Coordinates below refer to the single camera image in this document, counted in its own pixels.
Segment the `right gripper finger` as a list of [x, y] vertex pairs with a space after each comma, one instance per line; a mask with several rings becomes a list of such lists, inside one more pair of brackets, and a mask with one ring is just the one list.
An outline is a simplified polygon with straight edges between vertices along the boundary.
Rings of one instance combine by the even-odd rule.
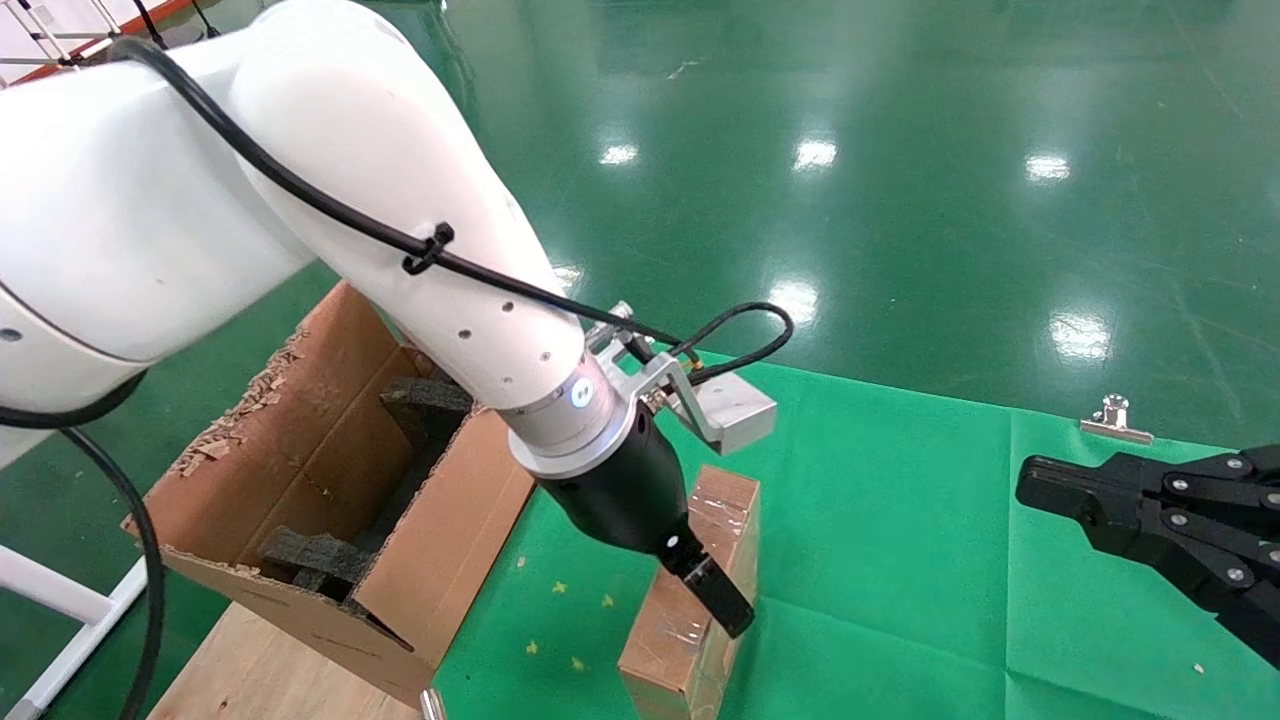
[[1221, 523], [1277, 521], [1279, 447], [1267, 445], [1189, 462], [1115, 454], [1097, 468], [1033, 455], [1016, 500], [1064, 518], [1116, 523], [1142, 502]]
[[1277, 667], [1277, 543], [1155, 498], [1089, 501], [1088, 541], [1100, 552], [1152, 568]]

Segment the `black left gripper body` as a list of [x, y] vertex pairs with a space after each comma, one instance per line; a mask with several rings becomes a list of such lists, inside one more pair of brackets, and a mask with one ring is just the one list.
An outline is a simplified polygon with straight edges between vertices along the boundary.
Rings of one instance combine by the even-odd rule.
[[536, 483], [595, 541], [653, 556], [692, 552], [684, 470], [653, 420], [636, 420], [595, 468]]

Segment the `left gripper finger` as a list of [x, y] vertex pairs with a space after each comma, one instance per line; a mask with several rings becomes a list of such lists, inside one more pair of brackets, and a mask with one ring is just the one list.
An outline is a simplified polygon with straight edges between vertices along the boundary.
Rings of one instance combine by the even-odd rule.
[[740, 638], [754, 623], [755, 610], [730, 574], [710, 555], [690, 525], [675, 525], [660, 541], [657, 557], [701, 603], [730, 639]]

